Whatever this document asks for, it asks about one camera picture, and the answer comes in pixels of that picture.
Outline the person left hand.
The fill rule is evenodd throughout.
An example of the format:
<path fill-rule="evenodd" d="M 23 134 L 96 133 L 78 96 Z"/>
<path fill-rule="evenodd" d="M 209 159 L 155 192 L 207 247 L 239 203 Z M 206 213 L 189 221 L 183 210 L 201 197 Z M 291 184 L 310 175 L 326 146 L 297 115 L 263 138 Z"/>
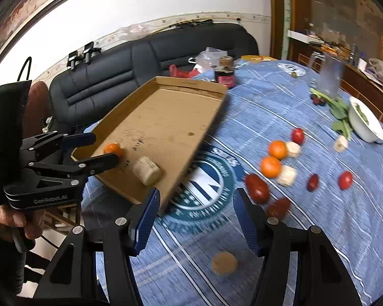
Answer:
<path fill-rule="evenodd" d="M 13 242 L 12 229 L 23 228 L 27 239 L 35 240 L 42 236 L 44 226 L 45 210 L 33 211 L 30 217 L 26 216 L 11 207 L 0 206 L 0 237 L 1 239 Z"/>

